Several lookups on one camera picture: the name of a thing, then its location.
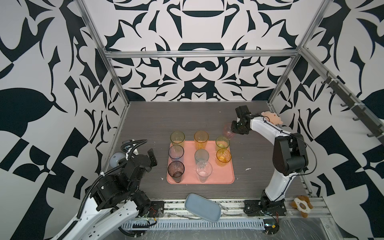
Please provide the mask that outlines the short pink glass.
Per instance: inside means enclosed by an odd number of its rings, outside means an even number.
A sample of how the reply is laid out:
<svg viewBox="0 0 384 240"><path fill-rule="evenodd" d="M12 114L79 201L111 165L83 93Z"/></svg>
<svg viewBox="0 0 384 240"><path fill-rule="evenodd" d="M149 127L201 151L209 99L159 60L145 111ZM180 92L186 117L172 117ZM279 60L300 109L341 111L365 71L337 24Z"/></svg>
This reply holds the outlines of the short pink glass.
<svg viewBox="0 0 384 240"><path fill-rule="evenodd" d="M223 128L223 136L228 138L229 140L231 140L235 136L235 133L232 132L231 123L225 124Z"/></svg>

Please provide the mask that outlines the tall dark grey glass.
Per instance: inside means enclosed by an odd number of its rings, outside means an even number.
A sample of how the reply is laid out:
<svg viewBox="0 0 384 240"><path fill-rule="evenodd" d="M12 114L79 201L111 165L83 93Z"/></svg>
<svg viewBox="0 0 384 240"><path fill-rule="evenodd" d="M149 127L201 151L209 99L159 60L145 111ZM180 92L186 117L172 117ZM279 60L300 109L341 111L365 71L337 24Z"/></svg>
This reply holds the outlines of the tall dark grey glass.
<svg viewBox="0 0 384 240"><path fill-rule="evenodd" d="M185 166L180 161L173 161L168 165L168 174L176 182L180 183L185 172Z"/></svg>

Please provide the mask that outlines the tall blue glass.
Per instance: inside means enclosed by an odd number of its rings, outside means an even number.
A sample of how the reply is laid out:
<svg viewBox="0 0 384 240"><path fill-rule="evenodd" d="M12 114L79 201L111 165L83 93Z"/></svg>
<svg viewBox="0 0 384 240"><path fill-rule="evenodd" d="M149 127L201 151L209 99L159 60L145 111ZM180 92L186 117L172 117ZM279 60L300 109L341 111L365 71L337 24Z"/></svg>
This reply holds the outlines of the tall blue glass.
<svg viewBox="0 0 384 240"><path fill-rule="evenodd" d="M173 145L169 148L169 159L171 162L184 161L185 150L181 145Z"/></svg>

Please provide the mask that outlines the short green glass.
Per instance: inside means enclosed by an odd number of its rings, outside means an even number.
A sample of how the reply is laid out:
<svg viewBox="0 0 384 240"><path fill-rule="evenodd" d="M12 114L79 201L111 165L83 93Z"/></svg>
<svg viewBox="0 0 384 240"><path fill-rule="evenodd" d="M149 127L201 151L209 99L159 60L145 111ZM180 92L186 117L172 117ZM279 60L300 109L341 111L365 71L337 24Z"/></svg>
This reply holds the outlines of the short green glass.
<svg viewBox="0 0 384 240"><path fill-rule="evenodd" d="M216 151L227 149L230 146L230 140L225 136L216 138Z"/></svg>

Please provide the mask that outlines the tall yellow-green glass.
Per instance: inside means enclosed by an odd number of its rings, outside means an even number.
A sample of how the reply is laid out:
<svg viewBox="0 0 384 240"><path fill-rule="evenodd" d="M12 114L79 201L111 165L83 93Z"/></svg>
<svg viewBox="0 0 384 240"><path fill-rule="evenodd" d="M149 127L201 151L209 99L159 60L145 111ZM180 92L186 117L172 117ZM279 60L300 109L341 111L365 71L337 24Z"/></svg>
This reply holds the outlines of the tall yellow-green glass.
<svg viewBox="0 0 384 240"><path fill-rule="evenodd" d="M185 145L185 134L182 131L174 131L170 135L172 146L178 145L184 147Z"/></svg>

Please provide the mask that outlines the short yellow glass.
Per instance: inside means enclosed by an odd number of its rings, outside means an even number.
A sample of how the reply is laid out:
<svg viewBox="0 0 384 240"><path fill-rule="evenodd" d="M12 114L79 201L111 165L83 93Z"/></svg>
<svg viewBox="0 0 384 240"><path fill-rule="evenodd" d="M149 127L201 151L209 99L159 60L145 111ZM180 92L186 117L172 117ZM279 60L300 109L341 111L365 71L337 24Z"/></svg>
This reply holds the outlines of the short yellow glass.
<svg viewBox="0 0 384 240"><path fill-rule="evenodd" d="M223 167L232 160L232 154L228 149L220 149L216 154L216 163L218 166Z"/></svg>

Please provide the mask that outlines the tall amber glass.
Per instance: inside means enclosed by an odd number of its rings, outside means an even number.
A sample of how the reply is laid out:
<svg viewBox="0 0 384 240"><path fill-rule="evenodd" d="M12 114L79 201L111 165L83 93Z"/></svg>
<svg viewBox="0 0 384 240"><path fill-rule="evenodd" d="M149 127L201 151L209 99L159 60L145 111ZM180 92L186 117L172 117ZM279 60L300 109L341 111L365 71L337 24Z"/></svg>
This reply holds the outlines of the tall amber glass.
<svg viewBox="0 0 384 240"><path fill-rule="evenodd" d="M209 134L206 131L199 130L194 134L196 150L205 149L209 141Z"/></svg>

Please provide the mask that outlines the pink plastic tray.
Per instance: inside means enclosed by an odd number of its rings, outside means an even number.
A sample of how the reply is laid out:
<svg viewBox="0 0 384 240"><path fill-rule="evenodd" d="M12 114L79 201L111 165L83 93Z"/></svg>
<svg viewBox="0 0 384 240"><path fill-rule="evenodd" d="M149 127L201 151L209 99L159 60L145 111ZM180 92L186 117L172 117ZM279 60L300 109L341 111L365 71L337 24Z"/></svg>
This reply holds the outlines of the pink plastic tray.
<svg viewBox="0 0 384 240"><path fill-rule="evenodd" d="M167 181L172 185L229 185L235 181L231 161L220 163L215 141L208 141L205 150L209 154L206 164L197 164L194 141L185 141L180 167L167 166Z"/></svg>

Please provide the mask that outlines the teal dotted glass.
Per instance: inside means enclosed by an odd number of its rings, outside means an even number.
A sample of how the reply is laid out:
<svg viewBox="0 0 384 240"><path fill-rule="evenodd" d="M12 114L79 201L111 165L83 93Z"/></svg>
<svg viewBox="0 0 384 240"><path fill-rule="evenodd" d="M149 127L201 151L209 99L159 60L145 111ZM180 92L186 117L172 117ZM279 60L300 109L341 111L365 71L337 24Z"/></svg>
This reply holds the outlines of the teal dotted glass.
<svg viewBox="0 0 384 240"><path fill-rule="evenodd" d="M199 149L195 152L196 165L200 162L207 162L210 158L209 152L205 149Z"/></svg>

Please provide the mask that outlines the tall clear glass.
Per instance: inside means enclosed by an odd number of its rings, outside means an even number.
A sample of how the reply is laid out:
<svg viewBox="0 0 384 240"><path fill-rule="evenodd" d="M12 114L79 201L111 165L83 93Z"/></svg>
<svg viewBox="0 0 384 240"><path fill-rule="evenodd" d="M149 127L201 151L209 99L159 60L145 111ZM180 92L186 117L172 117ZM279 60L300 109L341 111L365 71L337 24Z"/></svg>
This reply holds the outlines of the tall clear glass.
<svg viewBox="0 0 384 240"><path fill-rule="evenodd" d="M207 179L211 176L212 172L213 167L209 162L200 162L196 165L196 173L201 183L205 183Z"/></svg>

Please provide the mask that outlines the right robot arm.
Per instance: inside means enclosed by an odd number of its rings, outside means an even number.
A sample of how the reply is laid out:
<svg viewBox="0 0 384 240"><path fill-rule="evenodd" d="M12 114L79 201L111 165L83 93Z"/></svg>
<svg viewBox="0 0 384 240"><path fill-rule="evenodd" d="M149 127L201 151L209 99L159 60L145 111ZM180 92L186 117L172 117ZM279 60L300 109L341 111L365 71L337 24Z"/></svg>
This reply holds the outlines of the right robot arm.
<svg viewBox="0 0 384 240"><path fill-rule="evenodd" d="M233 133L247 135L254 131L274 146L272 162L275 170L263 191L261 206L262 209L281 206L292 180L309 164L304 138L299 133L279 128L283 122L276 113L252 114L247 106L240 106L236 108L236 114L237 120L231 125Z"/></svg>

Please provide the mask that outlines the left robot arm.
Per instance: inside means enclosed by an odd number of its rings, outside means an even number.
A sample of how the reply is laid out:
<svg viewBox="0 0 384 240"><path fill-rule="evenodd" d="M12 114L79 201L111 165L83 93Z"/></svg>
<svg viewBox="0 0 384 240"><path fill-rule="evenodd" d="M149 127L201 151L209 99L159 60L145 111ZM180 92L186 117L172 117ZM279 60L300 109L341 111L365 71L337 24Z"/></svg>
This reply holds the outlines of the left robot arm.
<svg viewBox="0 0 384 240"><path fill-rule="evenodd" d="M146 173L157 166L153 149L136 155L97 178L88 189L78 213L55 240L102 240L124 223L146 215L151 200L140 190Z"/></svg>

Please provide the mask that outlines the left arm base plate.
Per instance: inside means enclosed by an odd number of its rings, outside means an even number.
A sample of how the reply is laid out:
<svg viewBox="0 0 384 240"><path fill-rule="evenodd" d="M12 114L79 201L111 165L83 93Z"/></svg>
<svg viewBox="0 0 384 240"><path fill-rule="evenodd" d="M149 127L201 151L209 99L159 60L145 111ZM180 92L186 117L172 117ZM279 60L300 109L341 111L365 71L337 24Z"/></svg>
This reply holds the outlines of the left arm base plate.
<svg viewBox="0 0 384 240"><path fill-rule="evenodd" d="M147 213L148 218L158 218L164 215L165 202L164 201L152 201L149 211Z"/></svg>

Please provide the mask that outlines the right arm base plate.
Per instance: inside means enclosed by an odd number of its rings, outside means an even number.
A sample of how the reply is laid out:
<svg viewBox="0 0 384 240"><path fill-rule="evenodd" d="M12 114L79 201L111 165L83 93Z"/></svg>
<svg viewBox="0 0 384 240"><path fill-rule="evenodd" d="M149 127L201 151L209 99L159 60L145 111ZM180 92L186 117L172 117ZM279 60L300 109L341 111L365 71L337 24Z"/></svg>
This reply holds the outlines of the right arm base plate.
<svg viewBox="0 0 384 240"><path fill-rule="evenodd" d="M271 202L268 199L262 198L260 200L245 200L243 211L249 217L275 214L285 216L287 208L284 199Z"/></svg>

